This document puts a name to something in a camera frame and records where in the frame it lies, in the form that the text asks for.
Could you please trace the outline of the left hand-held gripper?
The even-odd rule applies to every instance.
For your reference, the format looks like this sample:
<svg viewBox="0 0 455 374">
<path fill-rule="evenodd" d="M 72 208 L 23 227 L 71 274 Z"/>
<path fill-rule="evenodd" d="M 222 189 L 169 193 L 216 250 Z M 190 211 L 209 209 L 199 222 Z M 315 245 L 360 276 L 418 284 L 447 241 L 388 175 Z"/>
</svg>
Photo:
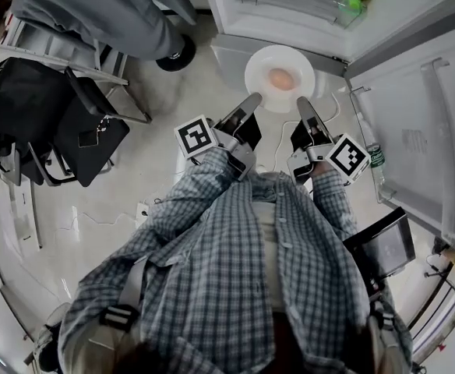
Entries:
<svg viewBox="0 0 455 374">
<path fill-rule="evenodd" d="M 252 93 L 230 114 L 210 127 L 200 115 L 175 128 L 175 137 L 186 160 L 220 147 L 227 152 L 227 162 L 243 179 L 256 165 L 255 149 L 262 139 L 253 114 L 262 102 L 260 93 Z"/>
</svg>

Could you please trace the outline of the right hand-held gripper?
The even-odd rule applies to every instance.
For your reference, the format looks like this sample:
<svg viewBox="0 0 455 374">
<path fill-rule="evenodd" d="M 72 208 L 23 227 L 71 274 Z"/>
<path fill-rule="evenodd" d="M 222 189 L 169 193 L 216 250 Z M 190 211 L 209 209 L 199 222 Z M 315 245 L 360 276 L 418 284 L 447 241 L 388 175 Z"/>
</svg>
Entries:
<svg viewBox="0 0 455 374">
<path fill-rule="evenodd" d="M 290 176 L 303 185 L 318 163 L 336 169 L 345 184 L 355 182 L 370 164 L 369 153 L 349 135 L 333 138 L 306 97 L 297 99 L 301 121 L 291 134 L 292 155 L 287 159 Z"/>
</svg>

